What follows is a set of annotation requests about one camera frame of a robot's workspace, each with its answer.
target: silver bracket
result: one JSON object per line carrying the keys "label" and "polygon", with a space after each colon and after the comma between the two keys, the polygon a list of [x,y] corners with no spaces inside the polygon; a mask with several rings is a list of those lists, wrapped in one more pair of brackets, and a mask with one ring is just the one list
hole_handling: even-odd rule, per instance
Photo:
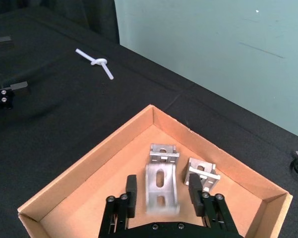
{"label": "silver bracket", "polygon": [[216,174],[216,165],[205,161],[197,160],[192,157],[189,158],[187,172],[185,177],[185,184],[189,184],[189,175],[192,173],[198,174],[203,191],[210,192],[216,183],[220,180],[220,175]]}
{"label": "silver bracket", "polygon": [[174,163],[178,162],[179,153],[176,152],[175,145],[151,144],[150,162],[151,163]]}
{"label": "silver bracket", "polygon": [[179,213],[175,164],[147,164],[145,174],[145,195],[148,214]]}

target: cardboard tray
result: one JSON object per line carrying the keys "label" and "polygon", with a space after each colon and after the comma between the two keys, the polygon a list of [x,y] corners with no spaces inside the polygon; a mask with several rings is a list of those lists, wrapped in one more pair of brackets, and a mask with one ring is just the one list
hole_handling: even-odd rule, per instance
{"label": "cardboard tray", "polygon": [[[177,188],[180,213],[145,214],[145,165],[150,144],[174,144],[180,152]],[[262,175],[156,107],[149,105],[18,208],[32,238],[94,238],[106,197],[125,192],[126,178],[137,175],[136,218],[129,227],[183,221],[202,225],[183,179],[189,157],[215,163],[221,175],[211,194],[222,193],[239,233],[246,238],[276,238],[292,196]]]}

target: bolt head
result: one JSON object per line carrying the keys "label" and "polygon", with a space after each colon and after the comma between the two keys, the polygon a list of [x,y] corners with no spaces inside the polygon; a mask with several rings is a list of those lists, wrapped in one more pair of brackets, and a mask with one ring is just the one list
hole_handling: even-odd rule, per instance
{"label": "bolt head", "polygon": [[154,223],[152,225],[152,229],[157,230],[159,228],[159,225],[157,223]]}
{"label": "bolt head", "polygon": [[185,225],[182,222],[180,222],[180,223],[178,223],[178,228],[180,230],[183,230],[185,228]]}
{"label": "bolt head", "polygon": [[120,196],[120,198],[121,198],[122,200],[126,200],[126,199],[128,198],[128,195],[127,195],[127,194],[123,194],[123,195]]}
{"label": "bolt head", "polygon": [[115,200],[114,196],[107,197],[107,202],[113,202]]}
{"label": "bolt head", "polygon": [[203,192],[203,193],[202,193],[202,197],[204,197],[204,198],[208,198],[208,197],[209,197],[209,193],[207,193],[207,192]]}
{"label": "bolt head", "polygon": [[224,199],[224,196],[223,196],[222,194],[220,194],[220,193],[217,193],[217,194],[215,195],[215,197],[216,197],[218,200],[222,200],[222,199]]}

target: slotted hole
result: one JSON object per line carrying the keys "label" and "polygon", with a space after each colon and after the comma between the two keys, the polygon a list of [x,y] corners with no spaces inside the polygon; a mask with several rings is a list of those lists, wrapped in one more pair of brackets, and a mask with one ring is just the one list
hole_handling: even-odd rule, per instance
{"label": "slotted hole", "polygon": [[160,207],[165,207],[165,197],[164,196],[158,196],[157,197],[157,203]]}
{"label": "slotted hole", "polygon": [[197,166],[197,169],[201,170],[201,171],[204,171],[205,168],[203,166],[199,165],[199,166]]}
{"label": "slotted hole", "polygon": [[164,172],[163,170],[157,171],[157,187],[163,187],[164,185]]}

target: wall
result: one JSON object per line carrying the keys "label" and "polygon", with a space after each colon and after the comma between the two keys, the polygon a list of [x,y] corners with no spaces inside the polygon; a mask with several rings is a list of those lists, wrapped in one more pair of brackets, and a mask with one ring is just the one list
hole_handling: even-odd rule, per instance
{"label": "wall", "polygon": [[298,0],[116,0],[120,43],[298,135]]}

